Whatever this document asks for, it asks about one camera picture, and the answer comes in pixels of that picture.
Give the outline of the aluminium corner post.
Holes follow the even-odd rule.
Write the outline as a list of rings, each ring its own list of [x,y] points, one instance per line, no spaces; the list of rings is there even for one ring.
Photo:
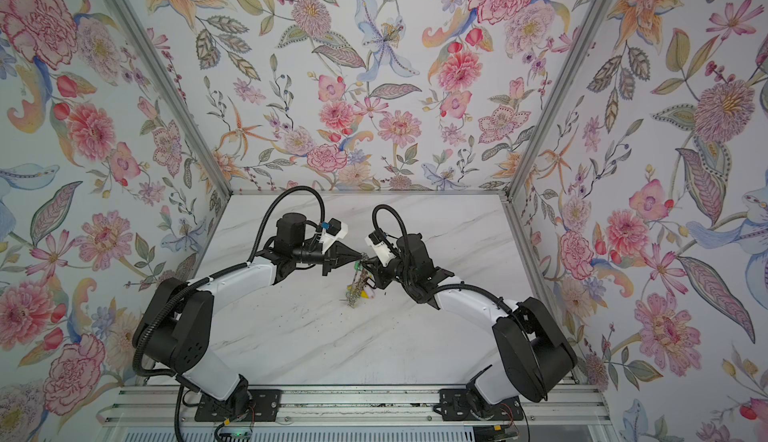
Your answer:
[[[125,30],[127,40],[133,45],[140,59],[146,65],[157,92],[170,107],[186,140],[190,142],[191,148],[205,169],[208,180],[220,193],[223,200],[228,202],[233,194],[230,184],[225,180],[211,151],[206,146],[193,115],[189,112],[174,82],[168,75],[162,57],[152,44],[132,4],[129,0],[105,0],[105,2],[115,12],[114,17]]]
[[[554,81],[551,95],[544,105],[541,117],[526,145],[518,170],[510,183],[506,196],[507,202],[511,203],[516,196],[524,192],[528,173],[533,167],[544,139],[555,122],[557,112],[571,92],[572,84],[581,65],[587,58],[589,47],[594,41],[611,2],[612,0],[592,0],[590,3],[581,25],[580,34],[573,42],[572,49],[565,58],[561,71]]]

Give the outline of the right aluminium corner post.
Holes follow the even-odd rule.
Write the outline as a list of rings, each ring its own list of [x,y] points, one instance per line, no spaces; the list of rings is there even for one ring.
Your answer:
[[[581,65],[587,58],[589,47],[594,41],[611,2],[612,0],[592,0],[590,3],[581,25],[580,34],[573,42],[572,49],[565,58],[561,71],[554,81],[551,95],[544,105],[541,117],[526,145],[518,170],[510,183],[506,196],[507,202],[511,203],[516,196],[524,192],[528,173],[533,167],[544,139],[555,122],[557,112],[571,92],[572,84]]]

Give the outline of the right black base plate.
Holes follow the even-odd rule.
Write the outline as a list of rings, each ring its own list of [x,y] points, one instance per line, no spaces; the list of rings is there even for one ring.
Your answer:
[[[523,421],[523,410],[518,397],[491,404],[468,388],[439,390],[439,401],[433,411],[444,422],[510,422]]]

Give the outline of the left aluminium corner post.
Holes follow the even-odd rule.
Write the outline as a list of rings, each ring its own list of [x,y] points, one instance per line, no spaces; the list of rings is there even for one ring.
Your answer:
[[[233,194],[230,184],[225,180],[211,151],[206,146],[193,115],[189,112],[174,82],[168,75],[162,57],[152,44],[132,4],[129,0],[105,0],[105,2],[115,12],[114,17],[125,30],[127,40],[133,45],[140,59],[146,65],[157,92],[170,107],[186,140],[190,142],[191,148],[205,169],[208,180],[220,193],[223,200],[228,202]]]

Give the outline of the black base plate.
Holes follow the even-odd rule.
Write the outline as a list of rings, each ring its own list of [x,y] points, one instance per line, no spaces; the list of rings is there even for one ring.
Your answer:
[[[248,396],[236,402],[218,401],[203,395],[198,403],[194,421],[200,423],[274,422],[280,408],[279,389],[249,389]]]
[[[468,388],[439,390],[439,401],[433,411],[444,422],[510,422],[523,421],[523,410],[518,397],[491,404]]]

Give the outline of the aluminium mounting rail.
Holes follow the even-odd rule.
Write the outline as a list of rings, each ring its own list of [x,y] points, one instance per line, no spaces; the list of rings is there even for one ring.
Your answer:
[[[281,392],[273,422],[256,427],[436,426],[439,385],[275,385]],[[170,427],[177,389],[170,385],[128,387],[96,415],[103,427]],[[589,385],[560,384],[540,403],[522,402],[520,428],[609,425],[603,396]]]

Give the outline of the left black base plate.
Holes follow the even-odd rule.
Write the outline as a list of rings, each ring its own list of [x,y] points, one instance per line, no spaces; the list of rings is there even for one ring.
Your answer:
[[[248,396],[236,402],[218,401],[203,395],[198,403],[194,421],[200,423],[274,422],[280,408],[279,389],[249,389]]]

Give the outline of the large metal keyring with keys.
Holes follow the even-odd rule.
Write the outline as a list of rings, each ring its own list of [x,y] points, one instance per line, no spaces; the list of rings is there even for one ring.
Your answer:
[[[352,283],[347,286],[345,292],[346,304],[351,308],[355,308],[361,300],[373,299],[376,289],[373,274],[362,262],[356,262],[354,269]]]

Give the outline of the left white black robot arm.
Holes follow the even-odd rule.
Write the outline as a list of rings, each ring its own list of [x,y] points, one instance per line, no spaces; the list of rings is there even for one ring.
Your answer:
[[[341,240],[345,223],[315,225],[299,213],[277,221],[277,232],[248,259],[195,282],[169,278],[160,283],[132,339],[132,368],[144,378],[166,376],[200,393],[225,418],[244,414],[251,403],[249,383],[210,348],[214,316],[234,302],[285,280],[300,265],[318,266],[324,276],[365,255]]]

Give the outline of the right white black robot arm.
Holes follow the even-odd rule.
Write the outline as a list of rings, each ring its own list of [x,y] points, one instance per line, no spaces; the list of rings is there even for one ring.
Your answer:
[[[377,230],[365,242],[374,256],[363,265],[376,287],[397,282],[415,303],[452,313],[492,335],[500,362],[467,383],[473,404],[495,406],[514,397],[541,402],[575,368],[574,351],[540,300],[515,302],[463,281],[433,263],[419,234],[392,243]]]

